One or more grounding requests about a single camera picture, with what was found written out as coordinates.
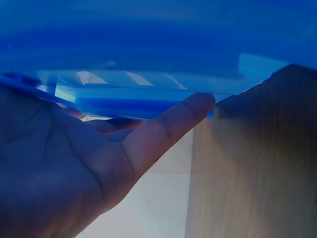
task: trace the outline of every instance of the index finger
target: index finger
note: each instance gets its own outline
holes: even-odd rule
[[[212,94],[195,93],[158,117],[134,129],[123,148],[136,174],[141,176],[170,147],[202,121],[214,107]]]

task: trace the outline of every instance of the palm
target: palm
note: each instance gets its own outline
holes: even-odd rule
[[[56,104],[1,88],[1,237],[75,236],[115,206],[212,105],[209,95],[196,95],[135,130],[115,131],[121,127],[82,122]]]

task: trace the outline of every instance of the wooden surface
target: wooden surface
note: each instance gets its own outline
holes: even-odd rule
[[[186,238],[317,237],[317,72],[290,66],[194,130]]]

